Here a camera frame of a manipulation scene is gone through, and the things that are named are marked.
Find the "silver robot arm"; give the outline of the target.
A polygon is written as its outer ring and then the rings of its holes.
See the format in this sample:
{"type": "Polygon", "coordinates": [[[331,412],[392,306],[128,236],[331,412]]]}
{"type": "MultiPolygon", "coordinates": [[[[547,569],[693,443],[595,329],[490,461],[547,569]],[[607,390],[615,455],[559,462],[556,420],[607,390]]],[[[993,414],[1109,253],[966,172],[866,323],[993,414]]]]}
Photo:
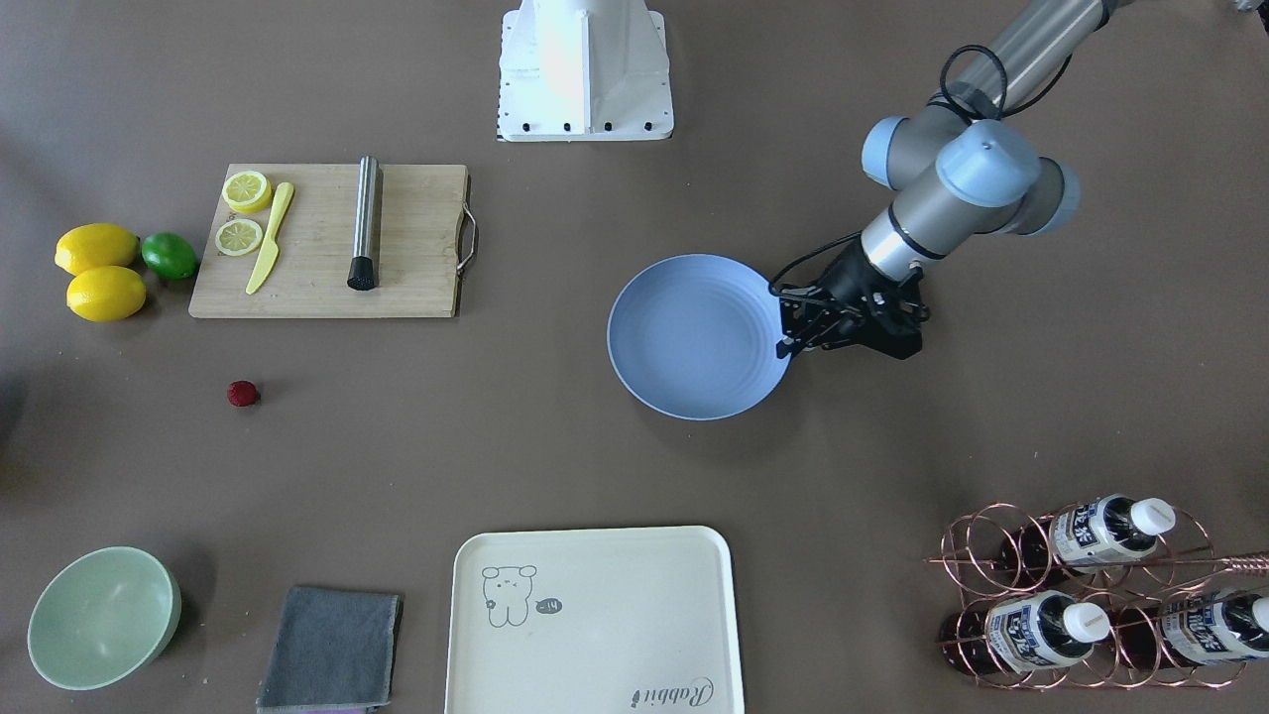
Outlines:
{"type": "Polygon", "coordinates": [[[893,190],[865,230],[835,240],[838,257],[810,285],[774,276],[780,360],[812,349],[865,345],[905,360],[923,347],[926,271],[975,235],[1060,230],[1082,200],[1074,169],[1039,157],[1005,120],[1060,80],[1077,44],[1118,1],[1033,1],[991,44],[964,44],[970,67],[914,117],[871,127],[863,172],[893,190]]]}

